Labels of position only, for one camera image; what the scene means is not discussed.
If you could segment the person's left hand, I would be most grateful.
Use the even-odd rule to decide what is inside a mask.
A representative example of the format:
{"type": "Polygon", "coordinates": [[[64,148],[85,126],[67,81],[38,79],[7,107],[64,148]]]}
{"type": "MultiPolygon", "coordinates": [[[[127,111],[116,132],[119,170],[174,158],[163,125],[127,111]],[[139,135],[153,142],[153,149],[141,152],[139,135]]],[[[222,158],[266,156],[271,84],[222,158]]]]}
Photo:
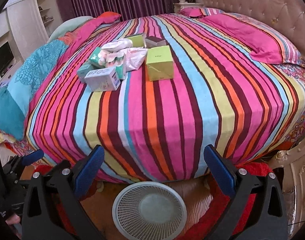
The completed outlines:
{"type": "Polygon", "coordinates": [[[21,221],[21,218],[17,214],[14,213],[5,222],[8,225],[14,225],[14,224],[20,223],[20,221],[21,221]]]}

